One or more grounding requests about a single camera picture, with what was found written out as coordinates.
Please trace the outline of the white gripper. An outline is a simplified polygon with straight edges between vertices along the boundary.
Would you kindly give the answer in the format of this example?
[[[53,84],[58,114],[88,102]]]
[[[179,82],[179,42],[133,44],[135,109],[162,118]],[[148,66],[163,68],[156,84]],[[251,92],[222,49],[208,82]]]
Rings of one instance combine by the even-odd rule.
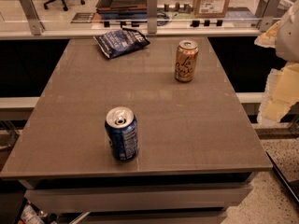
[[[299,0],[280,21],[259,35],[254,44],[276,48],[276,55],[285,61],[299,61]],[[280,70],[272,69],[267,77],[257,121],[276,125],[299,102],[299,63],[286,63]]]

